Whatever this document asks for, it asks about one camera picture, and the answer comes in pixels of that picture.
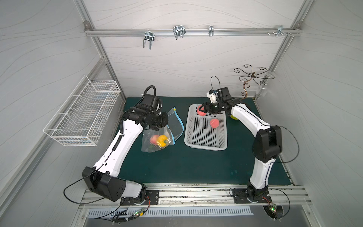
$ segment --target white wire basket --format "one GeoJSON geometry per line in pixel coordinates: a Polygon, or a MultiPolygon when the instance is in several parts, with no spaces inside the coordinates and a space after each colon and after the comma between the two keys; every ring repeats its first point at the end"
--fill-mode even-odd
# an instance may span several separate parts
{"type": "Polygon", "coordinates": [[[96,146],[119,94],[115,81],[84,76],[43,132],[64,146],[96,146]]]}
{"type": "Polygon", "coordinates": [[[200,116],[197,108],[200,104],[189,107],[184,143],[191,148],[205,150],[225,150],[227,148],[227,124],[225,113],[200,116]],[[219,126],[214,129],[209,124],[212,119],[219,120],[219,126]]]}

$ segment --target vent slot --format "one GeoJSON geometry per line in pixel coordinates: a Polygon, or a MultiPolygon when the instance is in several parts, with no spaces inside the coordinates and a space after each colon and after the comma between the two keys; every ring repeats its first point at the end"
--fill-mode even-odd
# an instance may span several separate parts
{"type": "MultiPolygon", "coordinates": [[[[140,207],[120,208],[113,215],[108,215],[105,218],[111,218],[115,214],[127,211],[127,216],[130,217],[140,207]]],[[[110,209],[98,208],[89,209],[88,218],[97,218],[114,211],[110,209]]],[[[177,216],[239,216],[253,215],[250,206],[221,206],[221,207],[150,207],[149,210],[141,217],[177,217],[177,216]]]]}

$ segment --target yellow ball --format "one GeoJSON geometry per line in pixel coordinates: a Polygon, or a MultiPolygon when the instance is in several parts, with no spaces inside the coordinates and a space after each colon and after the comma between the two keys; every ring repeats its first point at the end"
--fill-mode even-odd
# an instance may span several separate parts
{"type": "Polygon", "coordinates": [[[156,140],[156,143],[158,144],[159,147],[165,147],[166,146],[165,140],[168,140],[168,137],[166,137],[166,135],[160,135],[156,140]]]}

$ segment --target table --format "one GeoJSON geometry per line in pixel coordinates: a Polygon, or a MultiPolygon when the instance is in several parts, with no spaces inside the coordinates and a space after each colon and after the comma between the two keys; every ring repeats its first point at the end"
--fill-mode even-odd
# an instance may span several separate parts
{"type": "MultiPolygon", "coordinates": [[[[159,97],[163,101],[162,111],[176,107],[184,124],[187,123],[189,106],[202,104],[208,98],[201,97],[159,97]]],[[[129,97],[125,110],[135,105],[140,97],[129,97]]],[[[247,107],[260,116],[251,98],[244,99],[247,107]]],[[[227,117],[228,147],[225,150],[210,151],[191,148],[184,143],[184,134],[165,149],[153,153],[141,151],[142,134],[138,136],[128,152],[119,178],[140,183],[218,183],[247,184],[253,166],[252,133],[238,120],[227,117]]],[[[289,185],[290,180],[281,163],[272,167],[269,185],[289,185]]]]}

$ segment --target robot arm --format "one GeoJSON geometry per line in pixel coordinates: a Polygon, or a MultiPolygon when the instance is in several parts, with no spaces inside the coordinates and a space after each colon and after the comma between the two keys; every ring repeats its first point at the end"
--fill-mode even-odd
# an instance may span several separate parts
{"type": "Polygon", "coordinates": [[[93,168],[86,167],[82,176],[90,191],[111,201],[120,197],[132,197],[135,202],[144,201],[146,187],[143,184],[118,178],[119,170],[138,135],[149,127],[159,130],[168,124],[166,112],[161,111],[162,102],[156,96],[154,86],[149,86],[141,100],[128,109],[120,119],[120,130],[103,156],[93,168]],[[154,89],[154,95],[146,94],[154,89]]]}
{"type": "Polygon", "coordinates": [[[200,111],[215,114],[225,111],[227,115],[233,115],[242,122],[255,137],[252,146],[255,162],[246,197],[251,202],[257,202],[267,192],[272,165],[282,151],[281,129],[260,119],[238,98],[232,98],[228,88],[210,90],[207,97],[210,102],[204,103],[199,108],[200,111]]]}

